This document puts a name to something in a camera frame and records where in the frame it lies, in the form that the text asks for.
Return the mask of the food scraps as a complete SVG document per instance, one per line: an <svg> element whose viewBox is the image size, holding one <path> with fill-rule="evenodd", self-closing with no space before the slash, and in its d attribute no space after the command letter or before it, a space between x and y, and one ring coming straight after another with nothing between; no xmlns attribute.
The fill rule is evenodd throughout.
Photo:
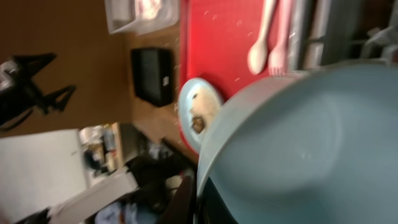
<svg viewBox="0 0 398 224"><path fill-rule="evenodd" d="M197 134L205 132L218 114L221 104L216 96L206 88L198 88L192 96L192 129Z"/></svg>

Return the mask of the white plastic fork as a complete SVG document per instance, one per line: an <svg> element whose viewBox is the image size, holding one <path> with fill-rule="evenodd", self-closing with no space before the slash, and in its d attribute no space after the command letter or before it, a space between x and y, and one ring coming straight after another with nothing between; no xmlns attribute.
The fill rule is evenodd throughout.
<svg viewBox="0 0 398 224"><path fill-rule="evenodd" d="M285 72L293 0L280 0L277 42L269 55L269 74L281 76Z"/></svg>

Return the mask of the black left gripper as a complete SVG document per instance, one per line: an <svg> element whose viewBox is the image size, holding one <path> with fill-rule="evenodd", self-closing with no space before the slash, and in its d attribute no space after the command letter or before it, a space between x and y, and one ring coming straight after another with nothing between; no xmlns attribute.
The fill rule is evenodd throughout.
<svg viewBox="0 0 398 224"><path fill-rule="evenodd" d="M32 77L50 64L57 55L15 55L12 60L1 64L1 127L15 128L33 112L41 108L43 114L50 109L63 112L76 90L69 85L42 98L42 92L32 81Z"/></svg>

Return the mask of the light blue plate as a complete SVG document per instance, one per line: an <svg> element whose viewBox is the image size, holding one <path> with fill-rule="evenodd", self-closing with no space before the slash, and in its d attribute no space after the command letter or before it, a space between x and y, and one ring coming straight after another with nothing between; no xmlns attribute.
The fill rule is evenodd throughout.
<svg viewBox="0 0 398 224"><path fill-rule="evenodd" d="M192 78L183 85L178 118L182 137L193 152L200 152L203 138L223 104L219 91L202 78Z"/></svg>

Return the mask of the light blue bowl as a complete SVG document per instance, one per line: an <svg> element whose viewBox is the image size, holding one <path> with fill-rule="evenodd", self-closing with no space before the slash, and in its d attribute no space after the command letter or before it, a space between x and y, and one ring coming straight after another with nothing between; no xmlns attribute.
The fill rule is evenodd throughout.
<svg viewBox="0 0 398 224"><path fill-rule="evenodd" d="M397 67L243 88L203 140L197 197L217 223L396 223Z"/></svg>

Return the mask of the white plastic spoon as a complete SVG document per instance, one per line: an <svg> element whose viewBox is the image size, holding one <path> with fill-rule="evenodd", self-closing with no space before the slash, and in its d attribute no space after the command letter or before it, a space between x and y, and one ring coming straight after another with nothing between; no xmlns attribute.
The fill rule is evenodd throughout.
<svg viewBox="0 0 398 224"><path fill-rule="evenodd" d="M266 64L268 49L267 38L272 23L276 0L264 0L262 7L262 16L259 26L259 34L257 40L248 52L248 69L253 75L260 74Z"/></svg>

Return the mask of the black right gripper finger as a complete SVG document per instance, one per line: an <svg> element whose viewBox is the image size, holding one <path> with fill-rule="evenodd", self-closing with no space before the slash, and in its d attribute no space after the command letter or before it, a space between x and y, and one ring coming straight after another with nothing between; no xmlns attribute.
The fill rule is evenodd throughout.
<svg viewBox="0 0 398 224"><path fill-rule="evenodd" d="M195 179L186 176L157 224L192 224L196 207Z"/></svg>

